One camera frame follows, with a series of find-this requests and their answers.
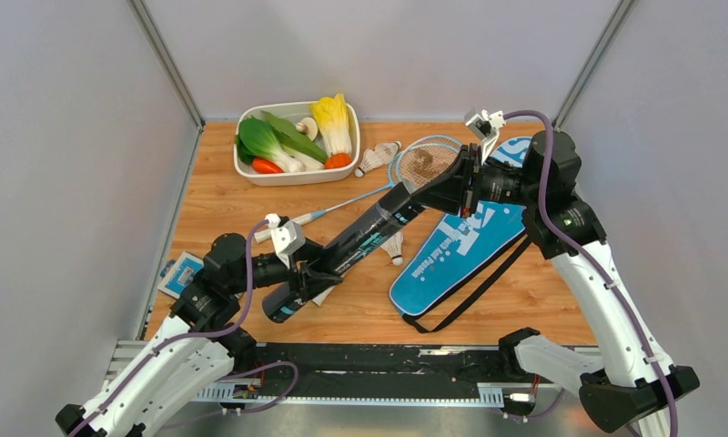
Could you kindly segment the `black shuttlecock tube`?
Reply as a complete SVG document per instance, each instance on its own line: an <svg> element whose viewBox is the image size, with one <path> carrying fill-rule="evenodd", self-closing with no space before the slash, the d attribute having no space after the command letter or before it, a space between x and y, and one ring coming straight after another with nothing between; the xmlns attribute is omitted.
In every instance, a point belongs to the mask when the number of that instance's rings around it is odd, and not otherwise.
<svg viewBox="0 0 728 437"><path fill-rule="evenodd" d="M343 278L348 270L405 228L424 209L413 200L413 195L410 197L399 188L392 189L328 243L311 267ZM262 300L262 309L271 321L282 323L308 302L290 297L286 282Z"/></svg>

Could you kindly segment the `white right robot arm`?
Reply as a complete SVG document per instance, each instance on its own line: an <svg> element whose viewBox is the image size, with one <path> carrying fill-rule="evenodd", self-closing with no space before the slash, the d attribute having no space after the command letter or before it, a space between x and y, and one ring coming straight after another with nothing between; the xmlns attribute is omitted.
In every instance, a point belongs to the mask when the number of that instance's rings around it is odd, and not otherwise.
<svg viewBox="0 0 728 437"><path fill-rule="evenodd" d="M691 367L673 362L652 336L617 272L607 234L576 193L581 159L572 139L537 133L522 163L489 159L477 145L432 139L406 151L399 169L426 206L469 215L481 200L522 207L527 238L571 289L597 341L591 359L533 329L500 340L500 374L533 374L577 396L605 432L637 427L642 436L675 436L676 403L700 385Z"/></svg>

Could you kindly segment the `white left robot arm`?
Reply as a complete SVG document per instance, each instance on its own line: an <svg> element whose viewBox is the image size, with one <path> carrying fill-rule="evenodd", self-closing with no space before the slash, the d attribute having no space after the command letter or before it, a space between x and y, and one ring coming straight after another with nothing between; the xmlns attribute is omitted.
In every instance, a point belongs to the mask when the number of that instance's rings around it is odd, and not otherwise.
<svg viewBox="0 0 728 437"><path fill-rule="evenodd" d="M273 287L262 308L281 323L343 281L350 254L338 241L322 246L307 240L293 221L275 214L255 226L263 228L274 244L267 254L253 255L252 236L215 239L155 337L94 398L67 404L56 415L64 435L154 435L209 383L255 369L254 340L242 327L254 290Z"/></svg>

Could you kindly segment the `white shuttlecock table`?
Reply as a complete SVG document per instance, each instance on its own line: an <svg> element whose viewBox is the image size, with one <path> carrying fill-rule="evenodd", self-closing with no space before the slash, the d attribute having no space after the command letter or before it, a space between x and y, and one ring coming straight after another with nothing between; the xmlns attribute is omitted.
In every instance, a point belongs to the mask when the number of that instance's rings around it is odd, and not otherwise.
<svg viewBox="0 0 728 437"><path fill-rule="evenodd" d="M401 231L398 231L393 236L384 241L383 244L380 246L380 248L387 253L391 263L394 266L401 266L404 262L404 258L402 256L403 241L403 233Z"/></svg>

